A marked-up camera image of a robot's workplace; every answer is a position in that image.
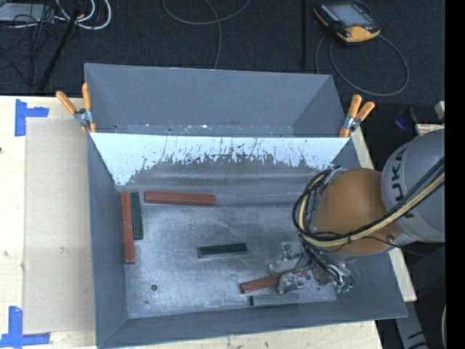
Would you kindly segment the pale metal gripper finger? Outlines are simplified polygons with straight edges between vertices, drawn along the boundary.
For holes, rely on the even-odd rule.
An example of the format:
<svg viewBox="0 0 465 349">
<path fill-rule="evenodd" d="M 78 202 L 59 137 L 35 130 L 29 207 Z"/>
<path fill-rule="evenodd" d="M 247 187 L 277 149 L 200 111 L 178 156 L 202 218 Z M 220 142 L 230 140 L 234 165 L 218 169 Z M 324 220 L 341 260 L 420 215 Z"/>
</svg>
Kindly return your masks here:
<svg viewBox="0 0 465 349">
<path fill-rule="evenodd" d="M 308 286 L 311 278 L 312 277 L 308 271 L 287 272 L 279 278 L 276 290 L 279 294 L 285 294 L 304 289 Z"/>
<path fill-rule="evenodd" d="M 269 273 L 282 273 L 293 269 L 303 257 L 303 249 L 298 242 L 281 244 L 281 250 L 276 258 L 268 264 Z"/>
</svg>

